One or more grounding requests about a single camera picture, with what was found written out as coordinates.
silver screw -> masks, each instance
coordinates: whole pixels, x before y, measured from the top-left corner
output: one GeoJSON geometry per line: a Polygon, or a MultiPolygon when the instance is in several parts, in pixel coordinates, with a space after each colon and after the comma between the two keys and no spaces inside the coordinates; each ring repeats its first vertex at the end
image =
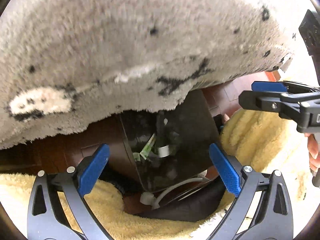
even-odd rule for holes
{"type": "Polygon", "coordinates": [[[280,177],[281,176],[281,171],[275,170],[275,175],[280,177]]]}
{"type": "Polygon", "coordinates": [[[69,168],[67,168],[67,173],[73,173],[76,170],[75,167],[70,166],[69,168]]]}
{"type": "Polygon", "coordinates": [[[44,171],[39,171],[39,172],[38,172],[38,176],[39,176],[39,177],[42,177],[43,175],[44,175],[44,171]]]}
{"type": "Polygon", "coordinates": [[[310,107],[310,104],[308,102],[301,102],[300,105],[303,107],[310,107]]]}
{"type": "Polygon", "coordinates": [[[251,171],[252,171],[251,166],[244,166],[243,169],[244,169],[244,171],[246,171],[246,172],[251,172],[251,171]]]}

floor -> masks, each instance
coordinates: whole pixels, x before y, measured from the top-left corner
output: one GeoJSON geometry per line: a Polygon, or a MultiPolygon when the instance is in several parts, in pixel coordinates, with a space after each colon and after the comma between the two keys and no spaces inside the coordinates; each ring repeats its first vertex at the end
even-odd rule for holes
{"type": "MultiPolygon", "coordinates": [[[[254,81],[275,81],[275,78],[272,73],[256,73],[203,89],[211,115],[231,116],[240,108],[239,95],[244,90],[250,90],[254,81]]],[[[47,137],[6,149],[5,153],[0,155],[2,164],[0,172],[28,174],[37,174],[39,170],[45,170],[47,173],[64,172],[68,166],[76,166],[84,157],[91,155],[101,142],[109,144],[111,153],[117,153],[111,156],[112,161],[116,166],[121,166],[121,158],[117,156],[120,153],[126,154],[121,138],[117,120],[112,116],[90,124],[87,130],[80,134],[47,137]]],[[[123,170],[130,173],[129,168],[124,167],[123,170]]],[[[217,175],[214,167],[208,170],[207,177],[210,179],[217,175]]],[[[137,214],[150,209],[139,200],[140,194],[124,197],[125,211],[137,214]]]]}

white hose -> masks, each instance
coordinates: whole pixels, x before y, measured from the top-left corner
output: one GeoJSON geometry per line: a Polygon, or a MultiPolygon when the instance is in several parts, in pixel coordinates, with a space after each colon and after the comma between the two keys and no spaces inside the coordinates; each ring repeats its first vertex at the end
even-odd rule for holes
{"type": "Polygon", "coordinates": [[[174,190],[177,187],[180,187],[184,184],[190,183],[190,182],[203,182],[204,179],[203,178],[191,178],[191,179],[186,179],[178,184],[175,184],[169,188],[167,188],[164,192],[162,192],[159,197],[156,198],[156,200],[154,201],[153,205],[152,205],[152,209],[157,209],[160,207],[159,202],[164,198],[165,195],[167,195],[170,191],[174,190]]]}

yellow fuzzy blanket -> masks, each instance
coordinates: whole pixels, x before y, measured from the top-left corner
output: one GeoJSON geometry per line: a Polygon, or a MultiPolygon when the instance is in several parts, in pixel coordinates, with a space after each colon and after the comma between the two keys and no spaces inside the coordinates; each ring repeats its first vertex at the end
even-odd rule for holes
{"type": "MultiPolygon", "coordinates": [[[[306,225],[320,202],[320,190],[311,184],[307,139],[296,131],[293,121],[280,119],[277,114],[239,110],[225,125],[221,141],[228,154],[235,155],[243,165],[256,171],[282,171],[294,214],[295,235],[306,225]]],[[[21,174],[0,175],[0,201],[18,229],[27,235],[27,209],[35,177],[21,174]]],[[[250,222],[259,194],[242,228],[250,222]]],[[[63,194],[63,208],[73,229],[80,231],[68,209],[63,194]]],[[[153,220],[124,212],[121,194],[111,184],[98,181],[85,199],[101,224],[116,240],[206,239],[233,201],[225,193],[217,212],[207,221],[197,223],[153,220]]]]}

blue rubber pad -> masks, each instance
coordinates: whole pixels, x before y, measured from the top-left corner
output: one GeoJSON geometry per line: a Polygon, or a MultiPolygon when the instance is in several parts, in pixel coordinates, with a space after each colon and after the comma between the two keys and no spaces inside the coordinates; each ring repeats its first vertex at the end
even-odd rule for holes
{"type": "Polygon", "coordinates": [[[78,193],[81,197],[92,191],[93,186],[96,184],[99,176],[106,166],[109,157],[110,149],[106,144],[102,144],[93,154],[91,163],[85,168],[81,176],[78,178],[78,193]]]}
{"type": "Polygon", "coordinates": [[[241,191],[239,175],[215,143],[210,145],[209,156],[228,192],[238,197],[241,191]]]}
{"type": "Polygon", "coordinates": [[[258,92],[287,92],[288,89],[279,82],[255,81],[251,85],[252,91],[258,92]]]}

